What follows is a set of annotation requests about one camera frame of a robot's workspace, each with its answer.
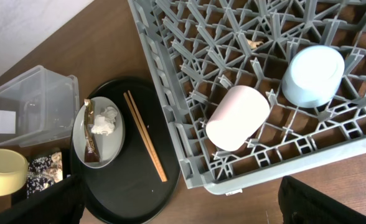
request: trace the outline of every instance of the wooden chopstick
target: wooden chopstick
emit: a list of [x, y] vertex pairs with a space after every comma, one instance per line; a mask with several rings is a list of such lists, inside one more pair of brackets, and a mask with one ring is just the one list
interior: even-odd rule
[[152, 163], [154, 164], [154, 166], [157, 169], [157, 172], [158, 172], [159, 177], [161, 178], [161, 181], [166, 182], [167, 178], [166, 178], [164, 169], [162, 168], [161, 162], [159, 161], [159, 158], [157, 156], [157, 152], [155, 151], [153, 143], [151, 142], [147, 129], [146, 129], [144, 122], [141, 118], [141, 115], [139, 113], [138, 107], [136, 106], [136, 103], [134, 102], [131, 92], [128, 91], [128, 93], [129, 93], [130, 100], [126, 93], [123, 93], [123, 96], [125, 97], [125, 100], [129, 106], [129, 109], [133, 116], [134, 122], [136, 123], [136, 126], [139, 129], [140, 136], [143, 139], [144, 145], [146, 146], [146, 149], [150, 155]]

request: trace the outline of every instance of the white tag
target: white tag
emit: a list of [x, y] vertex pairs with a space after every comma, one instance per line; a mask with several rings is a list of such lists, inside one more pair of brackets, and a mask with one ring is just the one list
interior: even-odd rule
[[227, 192], [226, 196], [230, 196], [230, 195], [237, 194], [237, 193], [242, 193], [242, 192], [243, 192], [243, 189], [233, 190], [231, 192]]
[[0, 134], [16, 133], [16, 112], [0, 110]]

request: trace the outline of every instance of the brown wooden surface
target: brown wooden surface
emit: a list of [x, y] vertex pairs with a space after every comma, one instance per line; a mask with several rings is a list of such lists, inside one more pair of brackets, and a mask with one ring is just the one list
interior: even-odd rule
[[[35, 65], [78, 77], [81, 102], [99, 84], [122, 75], [150, 80], [148, 66], [126, 0], [97, 0], [0, 78], [0, 85]], [[54, 144], [19, 150], [35, 154]], [[366, 155], [294, 175], [295, 178], [366, 215]], [[281, 179], [216, 196], [190, 189], [180, 179], [169, 205], [152, 223], [282, 223], [277, 192]], [[85, 211], [81, 223], [101, 223]]]

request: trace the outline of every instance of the brown wrapper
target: brown wrapper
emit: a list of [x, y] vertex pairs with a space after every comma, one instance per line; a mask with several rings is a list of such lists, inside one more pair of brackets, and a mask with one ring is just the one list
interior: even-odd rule
[[96, 142], [93, 135], [89, 132], [89, 126], [93, 125], [94, 122], [94, 111], [92, 102], [88, 99], [84, 99], [85, 102], [85, 117], [83, 120], [85, 130], [85, 162], [100, 162], [100, 153], [96, 147]]

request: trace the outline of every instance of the black tray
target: black tray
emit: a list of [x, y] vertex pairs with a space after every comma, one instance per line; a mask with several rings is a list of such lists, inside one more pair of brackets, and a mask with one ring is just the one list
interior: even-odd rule
[[[130, 90], [138, 106], [168, 181], [162, 183], [125, 102]], [[145, 223], [168, 203], [177, 185], [180, 167], [152, 84], [133, 78], [112, 80], [89, 98], [104, 96], [120, 109], [125, 121], [124, 146], [106, 167], [91, 169], [82, 164], [71, 138], [71, 170], [87, 183], [86, 207], [107, 223]]]

